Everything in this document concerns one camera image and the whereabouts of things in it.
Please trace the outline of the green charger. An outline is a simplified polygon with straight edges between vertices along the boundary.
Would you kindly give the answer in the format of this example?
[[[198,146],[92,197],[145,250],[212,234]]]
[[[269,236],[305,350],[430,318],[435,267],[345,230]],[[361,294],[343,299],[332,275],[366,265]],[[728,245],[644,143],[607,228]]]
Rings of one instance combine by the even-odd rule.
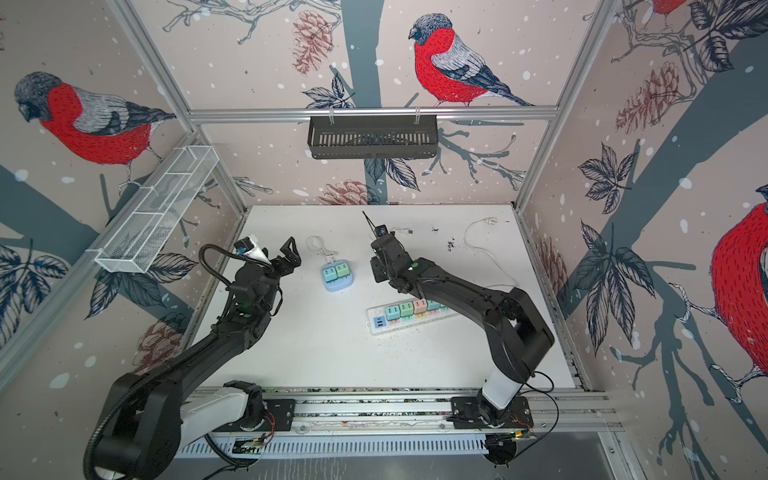
[[[412,302],[405,302],[399,305],[400,317],[409,317],[414,314],[414,306]]]

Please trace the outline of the green charger plug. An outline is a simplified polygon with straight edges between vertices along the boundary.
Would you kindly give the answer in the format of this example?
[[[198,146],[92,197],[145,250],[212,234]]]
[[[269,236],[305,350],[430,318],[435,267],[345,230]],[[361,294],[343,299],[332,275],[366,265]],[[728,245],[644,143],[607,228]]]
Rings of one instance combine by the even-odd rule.
[[[341,261],[335,265],[338,279],[345,278],[351,275],[349,264],[346,261]]]

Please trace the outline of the pink charger plug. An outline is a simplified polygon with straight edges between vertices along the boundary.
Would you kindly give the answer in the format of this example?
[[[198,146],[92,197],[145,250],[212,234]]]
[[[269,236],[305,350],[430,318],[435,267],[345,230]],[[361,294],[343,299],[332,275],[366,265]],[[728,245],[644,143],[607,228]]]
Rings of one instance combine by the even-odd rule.
[[[412,302],[413,313],[415,315],[425,313],[428,310],[428,302],[423,299],[416,299]]]

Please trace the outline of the blue square power socket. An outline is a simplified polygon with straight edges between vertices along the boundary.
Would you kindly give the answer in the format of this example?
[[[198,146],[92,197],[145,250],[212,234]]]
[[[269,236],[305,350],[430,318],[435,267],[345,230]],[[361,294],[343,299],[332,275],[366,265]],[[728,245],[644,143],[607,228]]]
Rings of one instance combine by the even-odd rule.
[[[350,264],[346,260],[339,260],[324,265],[321,276],[325,289],[329,292],[338,292],[350,287],[354,282],[354,275]]]

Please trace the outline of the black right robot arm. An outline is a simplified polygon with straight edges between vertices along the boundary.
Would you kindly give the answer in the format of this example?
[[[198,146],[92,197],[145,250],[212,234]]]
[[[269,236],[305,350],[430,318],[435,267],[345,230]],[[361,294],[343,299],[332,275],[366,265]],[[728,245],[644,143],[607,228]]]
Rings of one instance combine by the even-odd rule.
[[[384,225],[373,232],[370,265],[376,282],[445,305],[483,329],[495,370],[480,389],[477,413],[470,420],[503,426],[511,418],[510,404],[554,345],[554,335],[530,296],[517,287],[508,292],[481,287],[429,259],[412,259]]]

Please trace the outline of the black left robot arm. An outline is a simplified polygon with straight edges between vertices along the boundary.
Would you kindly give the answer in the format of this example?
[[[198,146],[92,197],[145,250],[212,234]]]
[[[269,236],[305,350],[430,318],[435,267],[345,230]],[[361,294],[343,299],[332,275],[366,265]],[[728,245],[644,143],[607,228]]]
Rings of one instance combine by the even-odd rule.
[[[145,374],[128,373],[112,384],[85,447],[85,478],[96,479],[102,470],[128,479],[154,479],[162,473],[182,445],[184,401],[263,337],[284,299],[281,279],[302,263],[294,238],[273,259],[259,254],[251,238],[237,241],[232,252],[213,249],[244,263],[232,281],[215,269],[209,271],[228,293],[222,314],[210,333],[183,353]]]

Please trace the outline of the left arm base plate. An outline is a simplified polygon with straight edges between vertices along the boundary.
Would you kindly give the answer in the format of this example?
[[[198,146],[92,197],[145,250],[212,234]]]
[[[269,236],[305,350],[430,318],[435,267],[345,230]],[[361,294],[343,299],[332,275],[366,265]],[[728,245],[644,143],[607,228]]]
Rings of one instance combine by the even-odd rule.
[[[287,432],[292,427],[295,407],[294,399],[249,398],[244,413],[229,426],[243,432]]]

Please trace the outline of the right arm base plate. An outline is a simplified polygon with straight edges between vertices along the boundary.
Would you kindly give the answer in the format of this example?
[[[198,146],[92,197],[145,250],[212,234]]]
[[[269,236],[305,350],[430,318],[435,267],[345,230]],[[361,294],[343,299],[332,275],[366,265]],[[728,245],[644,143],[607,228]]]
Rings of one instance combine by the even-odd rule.
[[[452,397],[450,405],[451,414],[447,421],[455,429],[533,428],[528,400],[522,396],[514,397],[502,409],[493,406],[482,395]]]

